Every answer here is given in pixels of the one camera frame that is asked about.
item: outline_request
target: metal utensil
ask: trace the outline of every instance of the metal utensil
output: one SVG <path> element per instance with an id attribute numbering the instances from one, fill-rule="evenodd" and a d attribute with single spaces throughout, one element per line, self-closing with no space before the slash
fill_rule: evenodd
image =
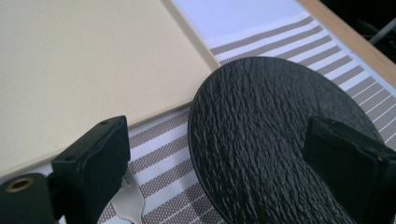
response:
<path id="1" fill-rule="evenodd" d="M 122 179 L 121 188 L 111 199 L 111 204 L 117 216 L 126 218 L 134 224 L 142 223 L 142 210 L 144 206 L 143 194 L 139 185 L 134 180 L 128 169 Z"/>

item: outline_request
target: black round plate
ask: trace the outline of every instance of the black round plate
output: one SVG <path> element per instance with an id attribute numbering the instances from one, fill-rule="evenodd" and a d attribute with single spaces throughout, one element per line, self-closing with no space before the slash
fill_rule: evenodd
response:
<path id="1" fill-rule="evenodd" d="M 241 59 L 204 82 L 191 107 L 190 153 L 200 184 L 227 222 L 354 222 L 303 160 L 313 115 L 382 141 L 349 96 L 297 63 Z"/>

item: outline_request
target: striped cloth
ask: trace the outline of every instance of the striped cloth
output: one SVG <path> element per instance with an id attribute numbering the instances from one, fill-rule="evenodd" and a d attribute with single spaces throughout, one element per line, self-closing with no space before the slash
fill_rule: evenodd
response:
<path id="1" fill-rule="evenodd" d="M 204 40 L 225 64 L 248 56 L 271 56 L 303 64 L 350 95 L 373 121 L 386 145 L 396 149 L 394 89 L 363 69 L 309 14 L 276 26 L 255 27 L 216 40 Z M 129 169 L 145 197 L 144 223 L 223 223 L 192 169 L 187 141 L 189 109 L 183 108 L 129 131 Z M 33 172 L 48 174 L 48 164 Z M 130 223 L 109 204 L 99 223 Z"/>

